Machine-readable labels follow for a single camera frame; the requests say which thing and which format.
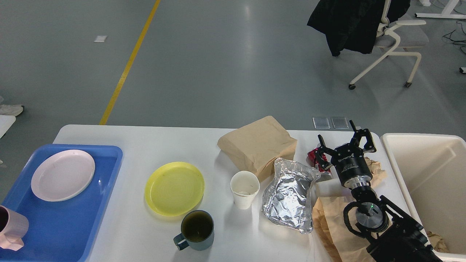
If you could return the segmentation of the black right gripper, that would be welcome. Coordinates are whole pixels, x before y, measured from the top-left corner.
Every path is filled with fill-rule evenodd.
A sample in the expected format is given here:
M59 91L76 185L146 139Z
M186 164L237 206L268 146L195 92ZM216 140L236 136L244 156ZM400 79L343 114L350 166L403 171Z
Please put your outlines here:
M354 188L357 181L370 182L373 178L363 155L364 153L374 153L377 149L369 129L358 129L352 120L349 123L354 131L349 144L331 149L326 147L323 136L318 135L320 146L314 149L314 152L320 169L329 171L334 166L341 185L346 188ZM361 148L362 138L366 139L366 143ZM332 162L326 159L325 154L332 157Z

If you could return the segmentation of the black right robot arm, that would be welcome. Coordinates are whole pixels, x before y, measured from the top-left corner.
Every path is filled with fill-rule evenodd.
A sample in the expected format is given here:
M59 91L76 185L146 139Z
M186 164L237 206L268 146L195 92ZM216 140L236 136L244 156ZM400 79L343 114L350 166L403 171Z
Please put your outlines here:
M368 241L366 250L377 262L439 262L421 232L423 226L371 187L373 175L364 154L376 152L373 138L368 129L357 129L353 121L350 124L354 134L349 143L331 149L318 135L320 146L315 149L317 164L324 170L335 167L341 185L354 198L343 209L344 225Z

